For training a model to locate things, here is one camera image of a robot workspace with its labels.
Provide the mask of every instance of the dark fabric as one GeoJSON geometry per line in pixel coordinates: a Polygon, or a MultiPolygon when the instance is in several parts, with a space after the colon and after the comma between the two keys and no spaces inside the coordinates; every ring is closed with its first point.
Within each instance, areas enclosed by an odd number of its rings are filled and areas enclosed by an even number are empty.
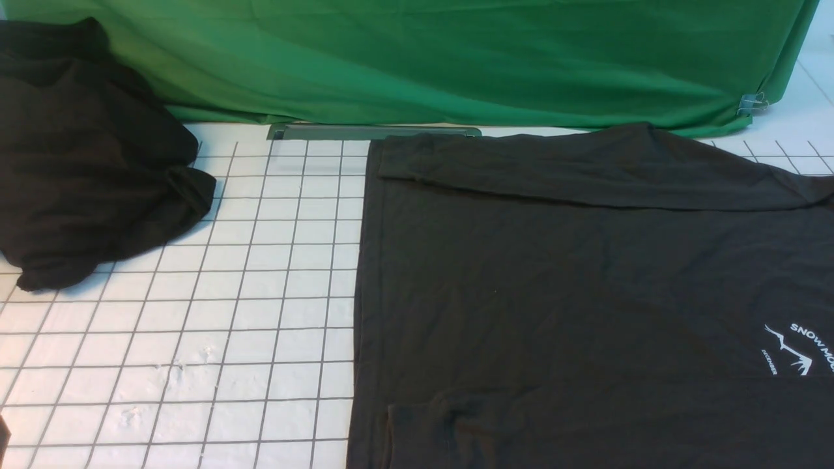
{"type": "Polygon", "coordinates": [[[101,27],[0,22],[0,251],[23,290],[75,285],[209,211],[194,136],[101,27]]]}
{"type": "Polygon", "coordinates": [[[831,466],[834,178],[643,124],[368,165],[349,469],[831,466]]]}

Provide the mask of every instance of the white grid mat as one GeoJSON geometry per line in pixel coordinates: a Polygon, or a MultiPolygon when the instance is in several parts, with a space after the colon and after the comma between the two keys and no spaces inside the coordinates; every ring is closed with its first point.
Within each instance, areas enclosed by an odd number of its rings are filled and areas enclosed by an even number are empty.
{"type": "MultiPolygon", "coordinates": [[[[720,139],[793,173],[834,142],[720,139]]],[[[3,469],[342,469],[368,142],[204,142],[214,208],[82,285],[13,288],[0,260],[3,469]]]]}

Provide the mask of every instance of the black t-shirt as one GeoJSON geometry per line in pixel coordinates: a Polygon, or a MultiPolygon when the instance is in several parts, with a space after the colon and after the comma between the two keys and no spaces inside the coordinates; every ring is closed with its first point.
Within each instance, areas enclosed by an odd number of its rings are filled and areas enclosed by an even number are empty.
{"type": "Polygon", "coordinates": [[[834,466],[832,194],[645,124],[375,143],[349,469],[834,466]]]}

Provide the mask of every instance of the green cloth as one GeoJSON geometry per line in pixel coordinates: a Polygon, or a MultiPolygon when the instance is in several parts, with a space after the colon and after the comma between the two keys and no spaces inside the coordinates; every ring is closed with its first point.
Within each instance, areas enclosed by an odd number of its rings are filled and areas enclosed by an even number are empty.
{"type": "Polygon", "coordinates": [[[690,136],[781,98],[819,0],[2,0],[100,21],[183,120],[453,123],[690,136]]]}

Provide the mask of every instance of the metal clip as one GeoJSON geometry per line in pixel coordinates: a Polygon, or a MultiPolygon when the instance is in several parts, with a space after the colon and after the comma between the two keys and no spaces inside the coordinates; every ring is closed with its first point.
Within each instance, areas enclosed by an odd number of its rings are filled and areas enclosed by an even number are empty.
{"type": "Polygon", "coordinates": [[[741,96],[741,101],[738,103],[738,111],[736,115],[750,116],[754,113],[764,112],[771,106],[770,101],[765,99],[764,92],[757,94],[745,94],[741,96]]]}

